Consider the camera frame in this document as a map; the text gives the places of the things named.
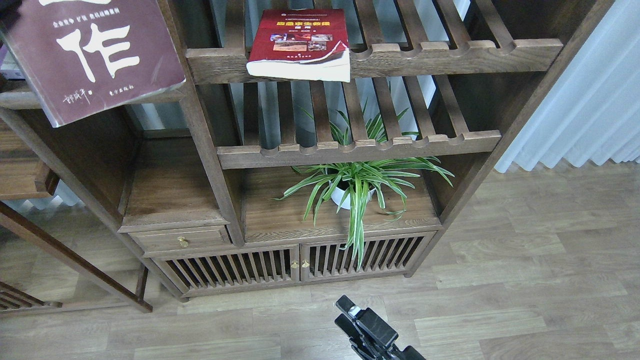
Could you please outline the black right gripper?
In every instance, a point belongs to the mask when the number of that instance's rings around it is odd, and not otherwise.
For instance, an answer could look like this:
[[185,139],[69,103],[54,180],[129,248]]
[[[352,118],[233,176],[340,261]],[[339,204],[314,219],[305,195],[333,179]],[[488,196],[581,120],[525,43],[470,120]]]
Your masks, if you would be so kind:
[[398,333],[369,307],[361,309],[346,295],[336,301],[342,312],[334,323],[349,338],[352,350],[362,360],[425,360],[413,346],[400,350],[394,343]]

